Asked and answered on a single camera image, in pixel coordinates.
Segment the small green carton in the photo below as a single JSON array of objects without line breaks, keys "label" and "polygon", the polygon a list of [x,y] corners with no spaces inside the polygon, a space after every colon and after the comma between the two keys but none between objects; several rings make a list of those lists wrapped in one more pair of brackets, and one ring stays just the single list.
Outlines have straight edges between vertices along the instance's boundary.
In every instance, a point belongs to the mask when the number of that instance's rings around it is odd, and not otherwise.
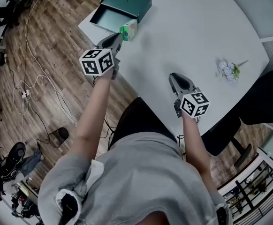
[{"label": "small green carton", "polygon": [[137,20],[132,19],[120,27],[120,33],[124,41],[130,41],[137,34]]}]

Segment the gray t-shirt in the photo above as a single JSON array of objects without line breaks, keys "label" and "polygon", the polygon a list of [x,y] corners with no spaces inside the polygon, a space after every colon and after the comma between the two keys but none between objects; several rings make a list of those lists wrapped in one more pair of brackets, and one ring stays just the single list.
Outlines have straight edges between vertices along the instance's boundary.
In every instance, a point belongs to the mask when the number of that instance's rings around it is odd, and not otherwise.
[{"label": "gray t-shirt", "polygon": [[85,157],[68,154],[47,174],[38,198],[45,225],[59,223],[58,204],[67,191],[79,210],[68,224],[135,225],[162,211],[171,225],[216,225],[216,207],[228,211],[221,195],[207,191],[178,145],[164,135],[126,136],[96,160],[99,166],[91,166]]}]

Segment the open box lid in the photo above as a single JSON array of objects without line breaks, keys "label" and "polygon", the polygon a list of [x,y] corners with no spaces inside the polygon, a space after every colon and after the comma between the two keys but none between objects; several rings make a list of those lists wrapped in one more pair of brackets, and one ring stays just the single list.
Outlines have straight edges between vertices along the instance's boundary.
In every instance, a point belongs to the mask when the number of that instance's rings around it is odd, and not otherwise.
[{"label": "open box lid", "polygon": [[119,32],[120,27],[131,19],[136,19],[139,23],[151,5],[152,0],[101,0],[90,22]]}]

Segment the white table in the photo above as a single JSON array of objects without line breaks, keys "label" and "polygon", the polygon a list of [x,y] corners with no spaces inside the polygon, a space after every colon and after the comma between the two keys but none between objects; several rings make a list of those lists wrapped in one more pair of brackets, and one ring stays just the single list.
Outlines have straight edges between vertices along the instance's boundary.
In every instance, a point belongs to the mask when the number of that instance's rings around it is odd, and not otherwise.
[{"label": "white table", "polygon": [[[110,32],[89,23],[93,13],[79,28],[96,44]],[[211,106],[198,125],[203,134],[237,104],[269,62],[234,0],[152,0],[137,36],[123,42],[117,58],[122,76],[175,135],[182,134],[182,119],[173,107],[170,73],[190,78],[209,98]],[[238,84],[216,77],[218,59],[249,60]]]}]

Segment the flower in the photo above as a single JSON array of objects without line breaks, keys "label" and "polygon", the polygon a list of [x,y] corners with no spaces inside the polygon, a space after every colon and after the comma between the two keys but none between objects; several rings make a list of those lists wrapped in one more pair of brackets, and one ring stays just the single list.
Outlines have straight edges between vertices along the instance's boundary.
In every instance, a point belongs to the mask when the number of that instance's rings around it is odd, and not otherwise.
[{"label": "flower", "polygon": [[240,70],[232,62],[220,62],[218,65],[218,71],[229,83],[237,83],[239,80]]}]

